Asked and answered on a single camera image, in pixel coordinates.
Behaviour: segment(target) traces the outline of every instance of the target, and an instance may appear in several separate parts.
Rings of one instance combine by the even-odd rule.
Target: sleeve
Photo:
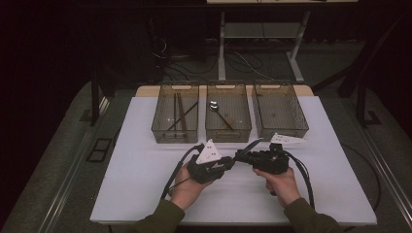
[[[285,215],[288,217],[296,233],[343,232],[335,219],[316,213],[303,198],[299,198],[288,205],[285,208]]]
[[[135,222],[128,233],[173,233],[184,216],[185,212],[174,203],[167,200],[160,200],[154,213]]]

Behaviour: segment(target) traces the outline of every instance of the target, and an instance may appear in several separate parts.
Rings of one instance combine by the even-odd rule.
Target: dark background
[[[377,38],[405,9],[399,8],[400,2],[395,1],[361,2],[379,6],[314,10],[305,33],[306,42],[327,40],[333,44],[336,40]],[[106,95],[112,95],[116,88],[156,83],[159,71],[152,56],[155,35],[201,59],[202,39],[216,38],[216,28],[219,28],[216,12],[196,13],[196,20],[188,20],[193,18],[193,13],[94,13],[74,6],[70,1],[58,4],[45,0],[0,1],[0,227],[71,101],[90,81],[90,74],[99,75],[99,84]],[[258,15],[246,16],[232,15],[238,20],[261,20]],[[297,12],[289,10],[276,19],[295,16]],[[154,24],[148,18],[154,18]],[[408,85],[412,79],[412,36],[408,32],[411,25],[409,11],[365,74],[372,89],[410,137],[408,113],[412,98]]]

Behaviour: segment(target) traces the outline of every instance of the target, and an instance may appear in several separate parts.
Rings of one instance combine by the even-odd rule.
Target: background desk
[[[133,98],[90,220],[100,223],[131,223],[153,212],[164,185],[177,162],[193,145],[160,145],[151,130],[157,97],[149,97],[141,87]],[[307,143],[285,147],[308,168],[317,211],[347,225],[376,224],[361,186],[341,149],[318,97],[300,96],[309,123]],[[205,143],[205,97],[199,102],[199,142]],[[253,129],[250,141],[257,138],[252,101],[249,99]],[[217,144],[223,156],[233,156],[247,144]],[[260,143],[254,150],[268,150]],[[298,170],[296,181],[307,199],[307,190]],[[206,188],[188,210],[182,224],[287,225],[288,219],[276,197],[268,194],[265,181],[250,165],[237,163],[223,178]]]

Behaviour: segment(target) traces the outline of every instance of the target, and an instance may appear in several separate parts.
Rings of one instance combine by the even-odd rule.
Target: white triangular marker
[[[301,138],[295,138],[295,137],[275,134],[275,135],[273,135],[270,142],[285,145],[285,144],[305,143],[307,141],[304,140],[304,139],[301,139]]]
[[[213,144],[213,141],[211,139],[207,142],[202,153],[200,153],[199,157],[196,160],[196,164],[218,161],[221,158],[222,156],[219,154],[218,150],[215,147],[215,144]]]

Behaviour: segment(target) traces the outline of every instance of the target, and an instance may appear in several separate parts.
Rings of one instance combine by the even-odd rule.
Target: hand
[[[292,168],[289,168],[286,173],[279,175],[265,173],[259,169],[254,169],[254,172],[258,176],[266,178],[266,188],[269,191],[276,192],[282,207],[285,208],[300,198]]]
[[[176,176],[175,183],[180,184],[178,184],[171,190],[172,198],[170,199],[171,202],[173,202],[183,211],[185,211],[197,200],[197,197],[199,197],[200,193],[205,187],[212,183],[209,182],[200,184],[191,179],[187,167],[188,165],[185,164]]]

